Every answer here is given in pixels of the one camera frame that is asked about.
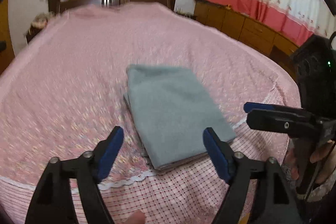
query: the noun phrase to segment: wooden drawer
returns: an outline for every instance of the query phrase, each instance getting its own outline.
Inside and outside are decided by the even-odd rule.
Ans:
[[[209,12],[209,5],[202,2],[196,2],[194,15],[196,20],[205,25]]]
[[[214,27],[220,31],[223,24],[225,12],[226,10],[223,7],[210,6],[205,25]]]
[[[226,11],[221,32],[236,40],[239,39],[240,32],[244,24],[245,17],[233,11]]]
[[[291,55],[299,48],[297,45],[293,44],[290,40],[284,38],[279,34],[275,35],[274,45],[287,55]]]
[[[286,53],[274,46],[269,58],[280,65],[296,81],[295,67]]]
[[[253,21],[250,18],[247,18],[244,23],[244,28],[249,30],[250,32],[262,37],[263,39],[273,42],[275,37],[275,31],[272,31],[265,27],[264,25]]]
[[[261,38],[260,36],[243,28],[239,37],[239,41],[256,49],[257,51],[269,56],[273,43]]]

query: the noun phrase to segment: pink bedspread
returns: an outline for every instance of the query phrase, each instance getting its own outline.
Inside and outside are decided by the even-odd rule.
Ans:
[[[233,149],[282,162],[287,137],[250,130],[243,111],[247,101],[299,106],[296,84],[277,64],[159,4],[81,7],[50,23],[0,78],[0,202],[16,223],[24,222],[51,157],[78,157],[115,125],[124,128],[125,141],[100,185],[114,220],[141,209],[148,223],[211,222],[227,186],[208,157],[159,175],[141,156],[123,101],[126,68],[134,63],[192,69],[234,127]],[[249,195],[245,212],[251,202]]]

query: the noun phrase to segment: wooden door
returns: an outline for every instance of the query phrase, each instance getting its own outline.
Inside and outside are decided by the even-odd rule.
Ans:
[[[210,6],[205,25],[214,27],[218,31],[220,31],[223,25],[225,14],[226,14],[226,9],[224,7]]]
[[[196,20],[205,25],[207,22],[208,13],[209,5],[207,3],[197,1],[194,10],[194,16],[196,17]]]
[[[8,26],[8,0],[0,3],[0,41],[6,41],[7,48],[0,52],[0,74],[14,59],[14,51]]]
[[[229,37],[238,40],[242,31],[244,21],[245,17],[243,15],[231,10],[227,10],[220,31],[225,33]]]

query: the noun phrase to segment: finger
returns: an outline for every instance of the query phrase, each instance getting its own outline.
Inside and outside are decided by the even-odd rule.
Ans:
[[[299,178],[299,171],[296,167],[291,169],[291,177],[293,180],[297,180]]]
[[[145,224],[145,222],[145,214],[142,211],[138,210],[126,220],[125,224]]]
[[[314,153],[311,154],[310,156],[310,162],[313,164],[328,156],[330,149],[332,148],[333,145],[334,141],[329,141],[324,145],[322,145],[321,147],[319,147],[318,149],[316,149]]]
[[[317,184],[324,183],[333,173],[335,167],[336,167],[336,149],[334,149],[333,152],[331,152],[329,158],[326,160],[323,169],[320,171],[319,175],[315,180],[315,183]]]
[[[294,149],[290,149],[285,157],[285,164],[289,165],[290,167],[296,165],[296,157],[294,154]]]

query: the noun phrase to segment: folded towel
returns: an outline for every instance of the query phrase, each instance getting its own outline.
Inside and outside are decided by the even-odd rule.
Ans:
[[[182,67],[130,65],[124,95],[135,128],[155,169],[205,153],[202,133],[235,138],[208,92]]]

